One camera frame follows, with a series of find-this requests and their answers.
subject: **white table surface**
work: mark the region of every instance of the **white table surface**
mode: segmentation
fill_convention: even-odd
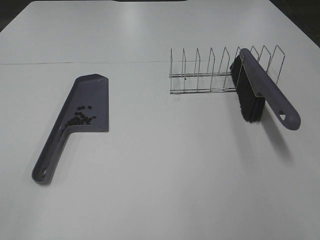
[[[184,16],[192,6],[208,26],[216,14],[232,11],[219,28],[211,24],[216,32],[229,32],[230,23],[233,30],[244,27],[232,18],[246,9],[240,1],[187,2],[184,10],[163,2],[34,2],[0,33],[0,239],[320,238],[319,48],[271,3],[258,0],[243,1],[251,3],[243,21],[255,24],[258,36],[221,38],[201,25],[198,31],[212,41],[187,37],[195,29]],[[104,28],[116,29],[109,17],[121,21],[124,15],[116,13],[124,10],[144,20],[163,17],[154,29],[144,28],[166,35],[153,42],[143,37],[131,48],[121,31],[71,44],[67,29],[75,31],[80,16],[101,23],[94,29],[79,24],[81,36],[104,35]],[[280,44],[287,57],[279,86],[300,113],[300,129],[285,129],[268,106],[260,124],[246,123],[235,93],[169,95],[168,53],[182,44],[165,30],[178,36],[174,29],[185,18],[190,49],[215,41]],[[138,39],[133,26],[126,29]],[[92,48],[81,47],[87,42]],[[68,61],[78,63],[31,64]],[[61,106],[75,78],[92,73],[109,78],[110,131],[72,134],[52,183],[38,185],[31,172]]]

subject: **wire rack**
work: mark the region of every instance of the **wire rack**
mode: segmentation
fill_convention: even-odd
[[[196,94],[196,93],[224,93],[235,92],[236,87],[231,78],[231,69],[234,59],[240,54],[238,46],[234,58],[231,58],[230,52],[224,47],[221,59],[218,65],[217,57],[211,47],[209,50],[208,61],[202,61],[199,49],[196,49],[195,60],[187,60],[185,49],[182,49],[182,60],[173,60],[173,51],[170,51],[170,94]],[[250,48],[250,52],[267,74],[278,84],[280,73],[285,60],[284,51],[276,45],[273,53],[263,45],[258,52],[255,46]]]

